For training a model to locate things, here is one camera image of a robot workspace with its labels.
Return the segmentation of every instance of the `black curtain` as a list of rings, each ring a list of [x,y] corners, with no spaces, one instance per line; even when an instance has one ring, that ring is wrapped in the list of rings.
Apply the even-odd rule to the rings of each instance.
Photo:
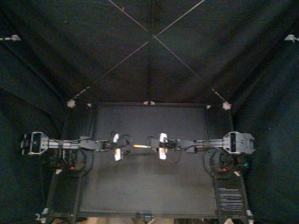
[[[299,43],[282,41],[244,88],[235,115],[238,131],[256,138],[246,176],[251,210],[259,223],[299,223]]]
[[[1,13],[0,21],[1,37],[17,34]],[[0,42],[0,223],[33,223],[44,208],[52,171],[40,157],[21,156],[19,139],[37,130],[61,136],[63,104],[25,42]]]

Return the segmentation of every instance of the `support cable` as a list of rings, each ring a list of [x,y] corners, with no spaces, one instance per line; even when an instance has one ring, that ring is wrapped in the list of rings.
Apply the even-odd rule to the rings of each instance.
[[[164,29],[156,34],[154,35],[154,31],[152,31],[152,4],[151,4],[151,0],[148,0],[148,9],[147,9],[147,14],[148,14],[148,29],[145,29],[145,27],[135,20],[135,18],[119,7],[119,5],[112,1],[108,0],[115,6],[116,8],[129,17],[129,19],[148,32],[148,41],[139,46],[139,48],[99,77],[96,78],[96,81],[100,80],[104,76],[107,76],[111,71],[148,44],[148,70],[147,70],[147,98],[148,101],[151,100],[151,64],[152,64],[152,49],[151,49],[151,44],[152,44],[152,39],[155,39],[162,45],[163,47],[168,50],[168,52],[172,54],[172,56],[184,64],[184,66],[190,69],[190,71],[203,80],[202,76],[192,70],[192,68],[187,65],[187,63],[183,61],[183,59],[175,54],[175,52],[171,50],[171,48],[164,44],[164,42],[158,38],[202,4],[206,0],[202,0],[199,3],[196,3],[190,10],[187,10],[179,17],[178,19],[174,20],[174,22],[167,25],[164,27]],[[72,100],[76,99],[89,88],[91,86],[93,86],[95,84],[89,85],[88,87],[85,87],[73,97]],[[224,97],[220,95],[220,93],[216,91],[216,89],[214,87],[210,88],[210,90],[212,91],[212,93],[224,101],[227,102],[227,100],[224,99]]]

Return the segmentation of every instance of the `black fabric ceiling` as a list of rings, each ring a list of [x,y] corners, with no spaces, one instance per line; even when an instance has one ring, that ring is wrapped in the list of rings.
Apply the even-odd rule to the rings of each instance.
[[[4,1],[64,100],[234,101],[298,1]]]

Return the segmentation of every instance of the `black backdrop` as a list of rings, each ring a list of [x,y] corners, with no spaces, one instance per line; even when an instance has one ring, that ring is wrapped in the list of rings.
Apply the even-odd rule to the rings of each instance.
[[[40,163],[16,156],[19,135],[59,137],[65,101],[91,86],[76,100],[222,103],[215,88],[232,103],[238,130],[256,137],[247,175],[256,219],[296,223],[299,43],[284,37],[298,34],[298,1],[203,1],[158,37],[168,49],[148,33],[200,2],[113,3],[121,10],[111,1],[0,3],[0,35],[23,38],[0,45],[0,220],[43,207]]]

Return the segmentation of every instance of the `metal frame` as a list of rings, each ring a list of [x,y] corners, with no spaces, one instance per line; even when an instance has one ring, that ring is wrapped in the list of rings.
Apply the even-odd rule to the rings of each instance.
[[[212,111],[212,109],[204,109],[206,111],[206,127],[207,127],[207,134],[208,134],[208,138],[214,138],[214,137],[220,137],[220,136],[215,136],[215,133],[212,134],[211,132],[211,124],[212,124],[212,118],[215,117],[215,113]],[[96,108],[93,108],[89,111],[89,124],[88,124],[88,132],[89,134],[93,133],[93,126],[96,125],[96,121],[95,119],[95,112],[96,112]],[[223,118],[228,119],[230,121],[230,112],[223,110]],[[231,124],[226,127],[226,130],[223,131],[232,131],[234,127],[231,126]],[[57,190],[57,175],[53,174],[52,177],[52,183],[51,183],[51,193],[49,193],[49,199],[48,199],[48,203],[47,203],[47,207],[49,208],[49,213],[48,213],[48,217],[49,217],[49,222],[47,223],[52,223],[53,219],[57,217],[65,217],[69,219],[69,223],[75,224],[76,223],[76,218],[77,217],[124,217],[124,218],[144,218],[148,217],[148,215],[154,216],[154,217],[164,217],[164,218],[175,218],[175,219],[218,219],[219,220],[219,224],[224,224],[226,220],[228,218],[232,219],[239,219],[242,220],[244,223],[248,224],[248,216],[247,216],[247,210],[248,210],[248,200],[247,200],[247,194],[246,194],[246,187],[244,187],[244,180],[243,177],[238,177],[238,176],[232,176],[234,178],[234,186],[231,187],[231,178],[212,178],[212,183],[214,183],[214,187],[215,187],[215,215],[204,215],[204,214],[199,214],[199,215],[188,215],[188,214],[166,214],[166,213],[97,213],[97,212],[81,212],[80,211],[80,201],[81,201],[81,187],[83,187],[83,183],[84,183],[84,177],[85,177],[85,171],[79,172],[77,173],[77,188],[76,188],[76,199],[75,202],[72,203],[72,212],[71,213],[59,213],[56,211],[56,213],[52,213],[52,198],[53,198],[53,194]],[[223,211],[222,209],[222,201],[220,201],[220,188],[227,187],[228,189],[234,188],[238,189],[242,195],[242,202],[243,202],[243,208],[242,211],[236,212],[236,213],[227,213],[226,211]]]

